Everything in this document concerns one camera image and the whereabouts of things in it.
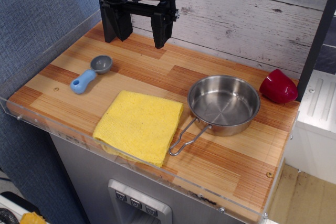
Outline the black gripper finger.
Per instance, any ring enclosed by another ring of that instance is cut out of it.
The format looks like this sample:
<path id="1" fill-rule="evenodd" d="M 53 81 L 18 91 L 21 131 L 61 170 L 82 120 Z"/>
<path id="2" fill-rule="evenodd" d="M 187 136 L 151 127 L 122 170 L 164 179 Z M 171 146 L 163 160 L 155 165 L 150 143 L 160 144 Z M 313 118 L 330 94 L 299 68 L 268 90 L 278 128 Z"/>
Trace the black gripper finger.
<path id="1" fill-rule="evenodd" d="M 172 36 L 172 17 L 163 13 L 154 13 L 151 16 L 151 27 L 156 49 L 164 47 L 167 40 Z"/>
<path id="2" fill-rule="evenodd" d="M 113 27 L 117 35 L 116 38 L 119 38 L 121 41 L 126 40 L 132 34 L 132 21 L 131 15 L 127 12 L 118 10 L 114 8 L 113 5 L 105 1 L 111 9 L 113 9 Z"/>

